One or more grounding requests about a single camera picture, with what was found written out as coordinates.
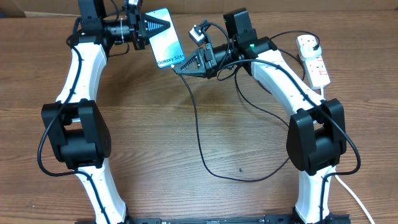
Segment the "blue Galaxy smartphone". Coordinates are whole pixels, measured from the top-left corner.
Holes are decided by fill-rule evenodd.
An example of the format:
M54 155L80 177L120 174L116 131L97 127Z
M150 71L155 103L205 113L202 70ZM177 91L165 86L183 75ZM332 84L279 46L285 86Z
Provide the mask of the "blue Galaxy smartphone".
M167 8L161 8L147 12L146 15L170 22L170 28L149 39L157 66L159 68L165 68L183 62L185 60L185 54L169 10Z

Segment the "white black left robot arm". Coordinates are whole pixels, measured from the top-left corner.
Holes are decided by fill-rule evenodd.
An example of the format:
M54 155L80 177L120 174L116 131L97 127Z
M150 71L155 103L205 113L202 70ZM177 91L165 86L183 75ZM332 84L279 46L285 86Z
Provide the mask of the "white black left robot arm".
M100 76L112 46L132 44L143 50L150 38L172 28L171 17L141 14L141 1L125 1L125 18L109 19L103 1L79 1L80 16L66 44L72 51L67 80L54 103L41 111L45 131L37 151L41 171L54 177L42 162L45 140L55 158L82 182L96 213L95 223L133 223L110 171L111 135L96 104Z

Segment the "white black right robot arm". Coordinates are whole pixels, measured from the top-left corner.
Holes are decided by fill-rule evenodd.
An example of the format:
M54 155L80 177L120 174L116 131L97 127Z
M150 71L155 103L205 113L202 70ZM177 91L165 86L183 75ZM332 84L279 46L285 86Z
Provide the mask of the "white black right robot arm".
M224 16L227 43L215 47L207 33L211 22L194 26L198 48L175 67L176 74L212 78L226 68L245 68L283 107L290 121L286 150L298 169L298 199L291 223L344 223L328 208L330 180L346 152L342 104L315 93L290 69L272 39L257 36L245 8Z

